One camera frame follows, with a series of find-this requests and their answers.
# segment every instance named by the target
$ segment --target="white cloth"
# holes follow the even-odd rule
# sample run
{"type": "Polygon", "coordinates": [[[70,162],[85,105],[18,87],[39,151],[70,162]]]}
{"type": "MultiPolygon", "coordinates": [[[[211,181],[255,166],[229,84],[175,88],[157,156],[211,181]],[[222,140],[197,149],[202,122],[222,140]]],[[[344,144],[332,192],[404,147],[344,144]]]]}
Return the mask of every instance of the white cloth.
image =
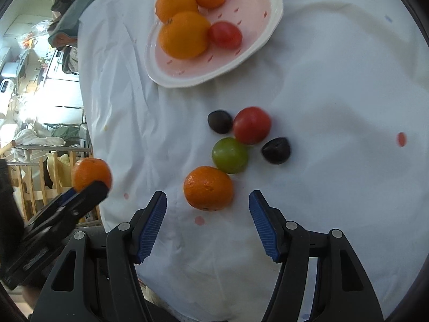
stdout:
{"type": "MultiPolygon", "coordinates": [[[[36,132],[30,129],[20,131],[13,140],[15,140],[16,145],[61,146],[66,143],[64,139],[59,137],[39,138],[36,132]]],[[[23,163],[30,162],[31,150],[12,148],[12,151],[16,160],[23,163]]]]}
{"type": "MultiPolygon", "coordinates": [[[[167,90],[147,77],[142,61],[154,2],[96,0],[79,28],[94,153],[113,172],[101,205],[106,229],[131,219],[156,190],[167,194],[152,254],[137,267],[140,279],[190,318],[260,321],[279,270],[248,210],[249,193],[260,189],[308,230],[342,229],[388,316],[429,243],[429,48],[405,6],[284,0],[270,41],[236,70],[167,90]],[[212,165],[212,147],[222,138],[209,129],[207,115],[216,109],[235,115],[251,105],[273,118],[267,140],[290,139],[290,160],[270,165],[260,145],[253,147],[247,170],[232,177],[233,205],[215,213],[192,208],[183,180],[212,165]],[[197,216],[204,225],[196,225],[197,216]]],[[[300,320],[310,307],[306,295],[300,320]]]]}

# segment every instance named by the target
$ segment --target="dark fruit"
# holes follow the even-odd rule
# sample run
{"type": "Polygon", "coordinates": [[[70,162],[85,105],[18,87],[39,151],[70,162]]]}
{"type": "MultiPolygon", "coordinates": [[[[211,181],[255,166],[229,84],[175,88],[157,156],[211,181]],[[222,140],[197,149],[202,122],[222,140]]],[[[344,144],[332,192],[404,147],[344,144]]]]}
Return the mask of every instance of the dark fruit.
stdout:
{"type": "Polygon", "coordinates": [[[271,129],[271,118],[261,108],[251,106],[241,110],[232,124],[235,138],[242,144],[262,142],[271,129]]]}
{"type": "Polygon", "coordinates": [[[244,171],[248,158],[246,147],[231,137],[219,140],[212,150],[214,164],[228,174],[244,171]]]}
{"type": "Polygon", "coordinates": [[[226,111],[216,110],[207,117],[210,128],[219,134],[227,134],[232,128],[232,117],[226,111]]]}
{"type": "Polygon", "coordinates": [[[216,46],[234,50],[240,47],[243,34],[240,29],[230,22],[216,22],[209,29],[209,39],[216,46]]]}
{"type": "Polygon", "coordinates": [[[261,149],[263,157],[273,164],[282,164],[290,156],[290,145],[286,138],[274,138],[261,149]]]}

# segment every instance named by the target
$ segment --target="green fruit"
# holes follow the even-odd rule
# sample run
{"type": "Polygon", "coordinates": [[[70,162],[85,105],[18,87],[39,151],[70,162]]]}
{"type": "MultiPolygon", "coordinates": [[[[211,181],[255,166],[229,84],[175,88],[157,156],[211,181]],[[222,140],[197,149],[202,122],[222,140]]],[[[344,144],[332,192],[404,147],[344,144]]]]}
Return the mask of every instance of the green fruit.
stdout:
{"type": "Polygon", "coordinates": [[[221,171],[235,174],[244,171],[249,159],[246,147],[234,138],[219,140],[213,147],[212,159],[221,171]]]}

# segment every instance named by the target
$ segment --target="plate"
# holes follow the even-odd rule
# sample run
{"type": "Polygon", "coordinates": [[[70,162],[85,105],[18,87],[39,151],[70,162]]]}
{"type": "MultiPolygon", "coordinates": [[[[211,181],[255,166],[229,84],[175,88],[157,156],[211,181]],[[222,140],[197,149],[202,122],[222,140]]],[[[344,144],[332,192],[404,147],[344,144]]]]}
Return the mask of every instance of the plate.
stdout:
{"type": "Polygon", "coordinates": [[[271,37],[283,15],[283,0],[226,0],[214,10],[200,9],[211,23],[226,20],[236,24],[243,34],[237,50],[225,50],[211,44],[190,60],[173,59],[157,42],[162,23],[152,26],[145,49],[147,74],[160,86],[184,88],[198,85],[233,70],[259,50],[271,37]]]}

